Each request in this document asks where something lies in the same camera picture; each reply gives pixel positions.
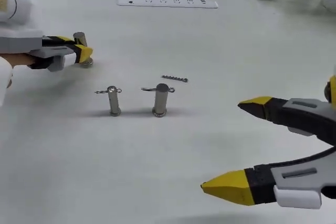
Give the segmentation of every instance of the robotic arm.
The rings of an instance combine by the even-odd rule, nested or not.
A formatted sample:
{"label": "robotic arm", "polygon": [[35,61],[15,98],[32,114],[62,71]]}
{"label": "robotic arm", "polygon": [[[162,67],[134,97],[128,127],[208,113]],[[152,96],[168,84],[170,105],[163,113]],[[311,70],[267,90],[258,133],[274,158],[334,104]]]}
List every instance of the robotic arm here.
{"label": "robotic arm", "polygon": [[85,38],[69,39],[60,36],[44,36],[38,29],[28,28],[32,11],[30,0],[0,0],[0,54],[24,53],[37,57],[32,69],[60,71],[66,58],[82,63],[92,55]]}
{"label": "robotic arm", "polygon": [[336,199],[336,75],[317,99],[257,97],[238,107],[290,132],[315,135],[331,145],[324,152],[281,163],[231,171],[201,185],[203,192],[240,205],[277,202],[282,207],[319,209],[321,195]]}

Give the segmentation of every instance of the small metal part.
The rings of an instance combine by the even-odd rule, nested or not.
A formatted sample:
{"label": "small metal part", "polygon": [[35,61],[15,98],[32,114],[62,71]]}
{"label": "small metal part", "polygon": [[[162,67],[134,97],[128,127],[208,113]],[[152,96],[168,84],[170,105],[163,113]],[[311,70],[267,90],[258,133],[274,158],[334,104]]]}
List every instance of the small metal part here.
{"label": "small metal part", "polygon": [[175,77],[175,76],[161,76],[161,78],[170,79],[170,80],[176,80],[176,81],[188,82],[187,78],[179,78],[179,77]]}
{"label": "small metal part", "polygon": [[121,89],[117,89],[115,86],[109,86],[107,90],[96,91],[96,94],[108,94],[110,101],[110,114],[111,116],[118,116],[121,114],[118,101],[118,93],[121,93]]}
{"label": "small metal part", "polygon": [[155,91],[155,103],[152,109],[153,115],[157,118],[162,118],[167,113],[168,93],[174,93],[174,88],[169,88],[167,84],[160,83],[156,88],[141,88],[143,91]]}
{"label": "small metal part", "polygon": [[76,44],[78,45],[83,45],[85,47],[88,46],[87,42],[86,42],[86,37],[85,37],[85,33],[78,31],[76,33],[73,34],[73,39],[75,41]]}
{"label": "small metal part", "polygon": [[[156,88],[141,88],[142,91],[156,91]],[[174,88],[169,88],[169,93],[174,93],[175,89]]]}
{"label": "small metal part", "polygon": [[[78,31],[76,33],[73,34],[73,39],[75,41],[76,44],[78,45],[83,45],[85,47],[88,46],[87,42],[86,42],[86,37],[85,34],[81,31]],[[90,57],[89,59],[87,59],[86,61],[80,63],[80,66],[83,68],[89,68],[92,67],[93,65],[93,59]]]}

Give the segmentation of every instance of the pin head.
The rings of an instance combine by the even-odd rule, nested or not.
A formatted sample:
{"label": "pin head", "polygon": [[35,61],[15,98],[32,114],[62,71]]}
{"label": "pin head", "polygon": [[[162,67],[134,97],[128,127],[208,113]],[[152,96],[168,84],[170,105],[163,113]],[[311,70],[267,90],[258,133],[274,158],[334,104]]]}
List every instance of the pin head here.
{"label": "pin head", "polygon": [[109,86],[108,88],[107,88],[107,91],[108,92],[117,92],[117,93],[121,93],[121,89],[117,89],[115,86]]}
{"label": "pin head", "polygon": [[156,86],[156,90],[158,92],[162,92],[162,93],[165,93],[165,92],[169,92],[169,87],[167,84],[164,84],[164,83],[160,83]]}

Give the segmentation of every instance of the white table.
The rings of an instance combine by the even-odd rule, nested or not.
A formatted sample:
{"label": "white table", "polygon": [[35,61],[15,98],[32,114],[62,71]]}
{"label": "white table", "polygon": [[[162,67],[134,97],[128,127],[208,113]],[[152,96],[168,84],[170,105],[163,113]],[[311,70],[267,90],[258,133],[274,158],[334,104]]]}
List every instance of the white table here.
{"label": "white table", "polygon": [[[84,31],[95,66],[17,68],[1,111],[2,224],[334,223],[336,201],[300,210],[244,207],[200,184],[229,170],[328,146],[237,107],[260,95],[324,99],[336,17],[308,0],[216,0],[218,10],[35,0],[46,35]],[[189,83],[162,80],[168,74]],[[151,115],[167,83],[167,116]],[[115,85],[122,115],[108,116]]]}

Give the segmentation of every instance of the power strip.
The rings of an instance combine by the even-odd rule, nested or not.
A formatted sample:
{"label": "power strip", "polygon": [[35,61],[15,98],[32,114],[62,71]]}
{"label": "power strip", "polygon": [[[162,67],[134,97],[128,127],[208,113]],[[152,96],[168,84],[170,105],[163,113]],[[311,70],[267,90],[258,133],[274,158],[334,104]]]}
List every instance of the power strip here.
{"label": "power strip", "polygon": [[210,0],[117,0],[122,6],[152,6],[152,7],[185,7],[185,8],[212,8],[218,4]]}

